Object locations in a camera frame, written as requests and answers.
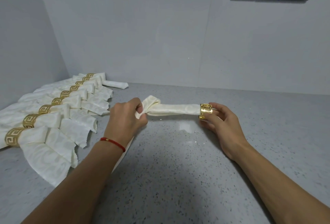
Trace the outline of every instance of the bracelet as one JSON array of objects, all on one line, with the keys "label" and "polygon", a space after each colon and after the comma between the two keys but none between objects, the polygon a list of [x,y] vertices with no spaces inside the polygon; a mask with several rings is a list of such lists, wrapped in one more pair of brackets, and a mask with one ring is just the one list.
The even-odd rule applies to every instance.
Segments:
[{"label": "bracelet", "polygon": [[111,142],[111,143],[115,144],[116,146],[120,147],[123,150],[123,153],[125,153],[125,151],[126,151],[126,149],[122,145],[120,145],[118,142],[116,142],[114,140],[110,140],[110,139],[105,138],[105,137],[101,138],[100,140],[105,140],[105,141],[108,141],[108,142]]}]

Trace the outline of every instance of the gray speckled countertop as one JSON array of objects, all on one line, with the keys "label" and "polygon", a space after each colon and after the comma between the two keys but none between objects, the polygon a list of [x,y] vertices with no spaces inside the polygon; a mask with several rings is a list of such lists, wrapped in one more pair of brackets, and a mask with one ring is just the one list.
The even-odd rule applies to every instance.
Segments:
[{"label": "gray speckled countertop", "polygon": [[[164,104],[227,105],[247,140],[309,193],[330,205],[330,96],[130,84],[110,105],[154,95]],[[102,137],[78,148],[81,161]],[[0,151],[0,222],[21,222],[51,191],[19,148]],[[236,164],[197,116],[149,117],[102,192],[94,223],[269,223]]]}]

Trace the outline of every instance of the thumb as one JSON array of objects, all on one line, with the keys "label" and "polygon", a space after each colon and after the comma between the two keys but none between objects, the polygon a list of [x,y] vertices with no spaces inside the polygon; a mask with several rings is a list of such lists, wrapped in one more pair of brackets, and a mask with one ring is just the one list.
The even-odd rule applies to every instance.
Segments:
[{"label": "thumb", "polygon": [[146,117],[146,114],[142,114],[138,119],[139,128],[145,126],[147,123],[148,123],[148,119]]},{"label": "thumb", "polygon": [[217,117],[215,114],[210,114],[210,113],[204,113],[204,117],[212,122],[212,124],[217,127],[218,125],[220,125],[221,123],[223,123],[223,120],[220,119],[219,117]]}]

